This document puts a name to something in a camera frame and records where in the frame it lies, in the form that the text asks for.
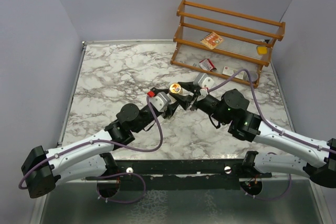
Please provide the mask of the yellow lid container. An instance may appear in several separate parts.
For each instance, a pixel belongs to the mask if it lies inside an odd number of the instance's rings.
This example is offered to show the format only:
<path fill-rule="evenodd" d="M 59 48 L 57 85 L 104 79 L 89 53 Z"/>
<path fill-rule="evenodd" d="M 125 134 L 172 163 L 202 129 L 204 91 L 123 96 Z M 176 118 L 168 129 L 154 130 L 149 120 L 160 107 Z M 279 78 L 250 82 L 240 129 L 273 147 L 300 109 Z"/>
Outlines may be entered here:
<path fill-rule="evenodd" d="M 266 55 L 268 53 L 268 48 L 265 47 L 265 46 L 257 46 L 256 51 L 257 51 L 258 55 L 262 56 L 262 55 Z"/>

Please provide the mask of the wooden shelf rack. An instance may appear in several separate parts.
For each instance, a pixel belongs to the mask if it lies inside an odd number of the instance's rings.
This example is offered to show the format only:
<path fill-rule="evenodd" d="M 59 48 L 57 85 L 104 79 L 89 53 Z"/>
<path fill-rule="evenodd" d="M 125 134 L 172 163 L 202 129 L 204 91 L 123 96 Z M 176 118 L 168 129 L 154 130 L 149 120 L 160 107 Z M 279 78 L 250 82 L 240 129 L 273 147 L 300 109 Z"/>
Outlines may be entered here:
<path fill-rule="evenodd" d="M 260 18 L 239 12 L 182 0 L 177 11 L 179 25 L 173 36 L 176 43 L 170 63 L 211 76 L 227 79 L 223 67 L 249 68 L 258 73 L 254 83 L 258 87 L 264 67 L 271 62 L 275 43 L 285 35 L 285 22 Z M 215 49 L 208 49 L 200 40 L 215 32 L 224 41 Z M 268 48 L 266 55 L 258 55 L 257 46 Z M 203 59 L 210 59 L 217 71 L 206 71 L 198 66 Z"/>

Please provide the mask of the white green medicine box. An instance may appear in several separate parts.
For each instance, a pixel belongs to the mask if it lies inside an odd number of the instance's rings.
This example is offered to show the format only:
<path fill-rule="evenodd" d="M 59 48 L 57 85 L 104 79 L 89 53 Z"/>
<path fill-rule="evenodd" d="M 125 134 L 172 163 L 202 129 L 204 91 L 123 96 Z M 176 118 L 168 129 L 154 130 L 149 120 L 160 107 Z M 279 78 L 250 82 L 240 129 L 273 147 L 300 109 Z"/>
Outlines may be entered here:
<path fill-rule="evenodd" d="M 227 75 L 227 76 L 232 76 L 234 75 L 236 72 L 238 71 L 238 69 L 232 68 L 232 67 L 228 67 L 228 66 L 224 66 L 223 67 L 223 71 L 222 74 Z M 235 78 L 243 80 L 244 79 L 244 71 L 239 72 Z"/>

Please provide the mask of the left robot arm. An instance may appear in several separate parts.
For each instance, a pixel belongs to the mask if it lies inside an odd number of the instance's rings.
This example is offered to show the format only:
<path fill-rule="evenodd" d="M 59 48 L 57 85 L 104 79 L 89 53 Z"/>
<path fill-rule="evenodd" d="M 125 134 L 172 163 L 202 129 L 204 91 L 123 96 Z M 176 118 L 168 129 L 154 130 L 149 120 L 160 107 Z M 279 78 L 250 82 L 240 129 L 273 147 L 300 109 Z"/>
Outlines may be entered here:
<path fill-rule="evenodd" d="M 145 153 L 157 151 L 163 144 L 163 132 L 158 117 L 169 118 L 179 103 L 175 96 L 185 97 L 186 90 L 178 83 L 168 89 L 152 88 L 142 109 L 133 103 L 124 105 L 116 120 L 96 134 L 67 145 L 45 150 L 34 147 L 26 157 L 21 171 L 19 189 L 27 190 L 30 198 L 48 194 L 57 185 L 87 177 L 112 178 L 117 172 L 111 152 L 118 148 L 130 149 L 134 133 L 156 124 L 160 140 L 157 147 L 144 149 Z"/>

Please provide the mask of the clear pill bottle gold lid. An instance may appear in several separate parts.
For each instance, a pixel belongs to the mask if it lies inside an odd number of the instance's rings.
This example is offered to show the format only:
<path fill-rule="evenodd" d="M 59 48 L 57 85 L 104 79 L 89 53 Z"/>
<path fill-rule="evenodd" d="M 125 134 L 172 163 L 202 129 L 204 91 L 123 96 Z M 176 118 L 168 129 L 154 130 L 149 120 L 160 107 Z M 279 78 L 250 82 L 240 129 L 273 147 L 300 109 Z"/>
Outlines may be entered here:
<path fill-rule="evenodd" d="M 173 83 L 169 87 L 169 94 L 177 94 L 177 95 L 189 95 L 189 91 L 185 90 L 180 84 Z"/>

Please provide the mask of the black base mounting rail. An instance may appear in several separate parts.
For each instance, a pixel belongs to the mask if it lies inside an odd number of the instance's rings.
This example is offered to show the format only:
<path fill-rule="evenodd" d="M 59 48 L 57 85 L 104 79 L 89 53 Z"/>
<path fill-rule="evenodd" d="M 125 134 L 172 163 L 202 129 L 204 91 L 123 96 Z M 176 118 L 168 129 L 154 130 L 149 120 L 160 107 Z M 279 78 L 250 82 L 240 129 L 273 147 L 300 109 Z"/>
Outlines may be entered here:
<path fill-rule="evenodd" d="M 238 159 L 115 160 L 104 155 L 107 171 L 87 177 L 98 179 L 99 188 L 119 190 L 239 190 L 242 179 L 270 178 L 253 167 L 256 152 Z"/>

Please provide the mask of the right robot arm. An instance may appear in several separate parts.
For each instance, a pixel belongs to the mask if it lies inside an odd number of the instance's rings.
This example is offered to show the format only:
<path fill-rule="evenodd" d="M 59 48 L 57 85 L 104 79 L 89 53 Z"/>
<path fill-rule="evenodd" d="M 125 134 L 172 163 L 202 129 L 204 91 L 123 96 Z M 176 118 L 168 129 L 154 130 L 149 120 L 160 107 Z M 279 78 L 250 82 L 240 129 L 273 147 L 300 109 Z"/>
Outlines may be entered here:
<path fill-rule="evenodd" d="M 237 90 L 226 91 L 220 99 L 208 88 L 193 82 L 174 83 L 170 95 L 183 109 L 201 110 L 211 121 L 229 126 L 228 132 L 236 139 L 269 145 L 286 152 L 274 158 L 266 154 L 246 154 L 241 171 L 246 177 L 260 173 L 288 173 L 307 177 L 312 182 L 335 188 L 335 139 L 313 139 L 288 131 L 266 120 L 261 112 L 248 111 L 249 100 Z"/>

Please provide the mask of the red white medicine packet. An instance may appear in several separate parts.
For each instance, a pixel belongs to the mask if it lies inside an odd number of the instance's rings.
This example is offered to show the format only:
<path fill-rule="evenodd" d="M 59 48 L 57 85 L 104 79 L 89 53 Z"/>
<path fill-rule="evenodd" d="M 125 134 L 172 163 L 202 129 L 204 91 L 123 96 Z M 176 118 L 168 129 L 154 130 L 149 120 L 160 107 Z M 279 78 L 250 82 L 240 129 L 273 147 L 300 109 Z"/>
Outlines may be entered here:
<path fill-rule="evenodd" d="M 214 64 L 211 62 L 210 59 L 203 59 L 198 63 L 198 66 L 206 71 L 217 71 Z"/>

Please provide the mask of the grey round container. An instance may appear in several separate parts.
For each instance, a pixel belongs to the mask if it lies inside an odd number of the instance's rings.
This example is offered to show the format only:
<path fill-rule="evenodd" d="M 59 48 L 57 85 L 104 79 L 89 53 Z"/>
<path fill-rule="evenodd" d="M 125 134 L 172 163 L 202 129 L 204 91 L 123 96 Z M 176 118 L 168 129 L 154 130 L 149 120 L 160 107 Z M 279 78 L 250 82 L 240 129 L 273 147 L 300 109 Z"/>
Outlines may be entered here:
<path fill-rule="evenodd" d="M 255 83 L 259 78 L 259 75 L 255 71 L 249 71 L 249 74 L 246 74 L 246 80 L 251 81 L 252 83 Z"/>

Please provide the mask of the orange snack packet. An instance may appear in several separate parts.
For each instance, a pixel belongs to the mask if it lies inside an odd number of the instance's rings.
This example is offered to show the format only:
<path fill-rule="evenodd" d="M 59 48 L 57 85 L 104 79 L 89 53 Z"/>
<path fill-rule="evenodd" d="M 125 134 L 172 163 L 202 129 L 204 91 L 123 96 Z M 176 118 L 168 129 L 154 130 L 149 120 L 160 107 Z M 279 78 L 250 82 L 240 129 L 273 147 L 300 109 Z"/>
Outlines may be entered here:
<path fill-rule="evenodd" d="M 215 32 L 211 32 L 206 35 L 203 39 L 200 40 L 201 44 L 207 47 L 208 49 L 215 49 L 224 41 L 223 37 L 218 35 Z"/>

